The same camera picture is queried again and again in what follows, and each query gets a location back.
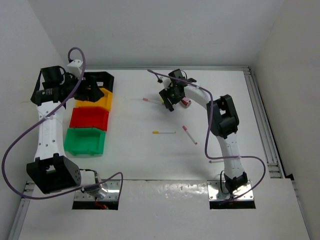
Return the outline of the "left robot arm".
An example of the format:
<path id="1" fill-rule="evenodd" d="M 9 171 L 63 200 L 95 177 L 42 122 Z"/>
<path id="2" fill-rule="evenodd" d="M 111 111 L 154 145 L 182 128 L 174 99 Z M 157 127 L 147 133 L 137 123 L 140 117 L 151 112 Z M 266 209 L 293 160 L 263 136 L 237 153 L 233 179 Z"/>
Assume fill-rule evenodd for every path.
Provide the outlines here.
<path id="1" fill-rule="evenodd" d="M 38 144 L 34 161 L 26 165 L 28 176 L 44 194 L 79 187 L 79 167 L 66 157 L 63 144 L 63 119 L 69 98 L 97 102 L 104 94 L 95 76 L 84 78 L 84 63 L 73 60 L 69 71 L 56 65 L 42 68 L 31 96 L 36 105 Z"/>

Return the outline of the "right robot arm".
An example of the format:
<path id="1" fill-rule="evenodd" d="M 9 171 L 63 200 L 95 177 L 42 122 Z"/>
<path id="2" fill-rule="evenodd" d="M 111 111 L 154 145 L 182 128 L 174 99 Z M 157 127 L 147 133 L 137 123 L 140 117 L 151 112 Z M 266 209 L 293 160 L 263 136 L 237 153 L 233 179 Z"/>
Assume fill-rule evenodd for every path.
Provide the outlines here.
<path id="1" fill-rule="evenodd" d="M 221 157 L 214 160 L 223 160 L 225 188 L 233 194 L 239 187 L 248 182 L 247 173 L 242 166 L 237 144 L 239 117 L 230 95 L 224 95 L 215 100 L 213 95 L 203 87 L 196 85 L 196 80 L 186 78 L 182 70 L 176 69 L 168 75 L 161 75 L 157 82 L 163 85 L 159 92 L 164 106 L 169 111 L 174 105 L 188 98 L 198 103 L 207 112 L 208 130 L 205 140 L 205 155 L 208 157 L 209 135 L 213 134 L 220 145 Z"/>

